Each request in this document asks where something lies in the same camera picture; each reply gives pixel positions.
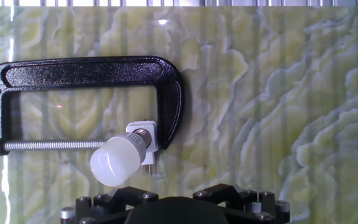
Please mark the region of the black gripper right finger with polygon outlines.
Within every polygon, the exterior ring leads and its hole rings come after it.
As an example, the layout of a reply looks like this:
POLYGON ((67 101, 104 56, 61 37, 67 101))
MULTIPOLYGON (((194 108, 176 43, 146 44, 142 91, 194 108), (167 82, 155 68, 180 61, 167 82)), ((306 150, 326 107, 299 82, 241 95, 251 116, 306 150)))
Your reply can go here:
POLYGON ((193 193, 193 199, 212 204, 224 223, 289 224, 290 203, 278 200, 273 192, 217 184, 193 193))

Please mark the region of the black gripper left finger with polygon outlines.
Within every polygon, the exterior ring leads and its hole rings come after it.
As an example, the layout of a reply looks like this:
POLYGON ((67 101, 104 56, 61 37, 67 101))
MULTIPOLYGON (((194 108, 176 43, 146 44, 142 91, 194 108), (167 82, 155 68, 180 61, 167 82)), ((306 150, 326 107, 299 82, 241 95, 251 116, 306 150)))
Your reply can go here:
POLYGON ((135 187, 115 188, 94 197, 82 196, 74 205, 60 210, 60 223, 123 223, 129 212, 127 206, 136 207, 158 199, 158 194, 135 187))

